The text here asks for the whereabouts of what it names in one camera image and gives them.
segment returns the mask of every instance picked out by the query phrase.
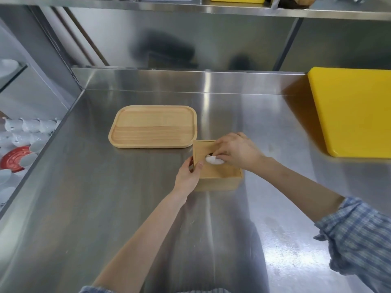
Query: blue checkered shirt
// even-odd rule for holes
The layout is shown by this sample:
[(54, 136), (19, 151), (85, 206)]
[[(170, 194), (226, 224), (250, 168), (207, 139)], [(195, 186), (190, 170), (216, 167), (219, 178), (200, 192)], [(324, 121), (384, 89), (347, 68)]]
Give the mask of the blue checkered shirt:
[[(357, 275), (375, 293), (391, 292), (389, 217), (362, 200), (349, 197), (341, 203), (337, 212), (322, 218), (315, 226), (320, 229), (320, 233), (314, 238), (329, 242), (332, 270), (342, 275)], [(223, 289), (209, 292), (229, 293)], [(81, 293), (112, 292), (86, 286)]]

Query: metal shelf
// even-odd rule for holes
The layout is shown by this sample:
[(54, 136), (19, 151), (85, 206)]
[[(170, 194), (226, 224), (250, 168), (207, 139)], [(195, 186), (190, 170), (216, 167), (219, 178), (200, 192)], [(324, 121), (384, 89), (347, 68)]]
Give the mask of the metal shelf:
[(381, 0), (366, 0), (363, 4), (317, 0), (310, 9), (305, 10), (273, 9), (259, 4), (223, 3), (210, 0), (195, 0), (188, 3), (121, 0), (0, 0), (0, 4), (391, 21), (391, 4)]

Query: right hand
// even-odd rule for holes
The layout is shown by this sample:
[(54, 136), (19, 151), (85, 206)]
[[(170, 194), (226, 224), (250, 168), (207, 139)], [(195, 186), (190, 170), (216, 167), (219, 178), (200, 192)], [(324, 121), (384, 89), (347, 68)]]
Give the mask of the right hand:
[(247, 171), (253, 172), (261, 159), (266, 158), (254, 142), (242, 132), (231, 132), (219, 138), (215, 144), (219, 148), (213, 156)]

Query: red plate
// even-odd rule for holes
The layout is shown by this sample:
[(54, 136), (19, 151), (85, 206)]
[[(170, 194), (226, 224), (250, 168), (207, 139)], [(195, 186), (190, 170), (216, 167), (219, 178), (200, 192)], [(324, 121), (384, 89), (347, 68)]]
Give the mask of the red plate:
[(30, 154), (29, 146), (17, 147), (3, 156), (0, 161), (2, 169), (10, 169), (13, 173), (20, 172), (24, 168), (19, 165), (23, 156)]

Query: finger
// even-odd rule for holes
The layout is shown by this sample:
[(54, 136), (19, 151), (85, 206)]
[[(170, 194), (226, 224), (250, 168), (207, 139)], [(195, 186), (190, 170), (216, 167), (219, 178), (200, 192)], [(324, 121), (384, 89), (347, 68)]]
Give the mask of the finger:
[(213, 152), (212, 156), (217, 156), (220, 154), (229, 155), (230, 151), (227, 144), (223, 144), (219, 149), (217, 149), (215, 152)]
[(230, 162), (232, 160), (232, 157), (225, 154), (217, 155), (216, 158), (224, 160), (225, 162)]
[(204, 163), (203, 163), (202, 161), (199, 161), (199, 162), (197, 163), (197, 165), (195, 166), (195, 169), (194, 169), (192, 175), (196, 175), (196, 176), (199, 177), (200, 174), (201, 174), (201, 170), (202, 170), (203, 167), (204, 167)]
[(189, 157), (188, 159), (186, 159), (185, 162), (183, 163), (183, 165), (181, 166), (181, 168), (189, 169), (191, 159), (192, 159), (192, 157)]
[(219, 145), (219, 144), (222, 144), (222, 143), (227, 143), (227, 142), (232, 141), (232, 140), (234, 140), (236, 138), (238, 138), (238, 135), (233, 133), (233, 132), (230, 132), (229, 134), (227, 134), (225, 136), (222, 136), (221, 138), (216, 140), (215, 144)]
[(237, 134), (239, 136), (241, 136), (242, 138), (248, 139), (248, 137), (244, 133), (242, 133), (242, 132), (238, 132)]

